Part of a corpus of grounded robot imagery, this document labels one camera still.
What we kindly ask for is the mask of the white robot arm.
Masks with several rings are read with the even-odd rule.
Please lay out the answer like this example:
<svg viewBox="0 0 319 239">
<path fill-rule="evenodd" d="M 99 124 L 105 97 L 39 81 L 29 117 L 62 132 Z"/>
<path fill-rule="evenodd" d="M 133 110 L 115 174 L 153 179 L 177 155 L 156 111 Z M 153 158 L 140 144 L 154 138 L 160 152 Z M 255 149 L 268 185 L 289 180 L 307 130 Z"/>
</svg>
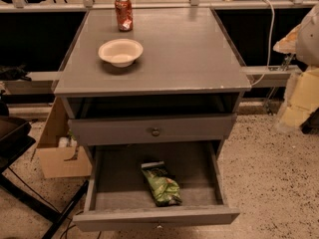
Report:
<svg viewBox="0 0 319 239">
<path fill-rule="evenodd" d="M 315 5 L 284 38 L 273 47 L 275 52 L 294 55 L 301 74 L 287 82 L 278 125 L 300 128 L 309 133 L 318 127 L 319 110 L 319 5 Z"/>
</svg>

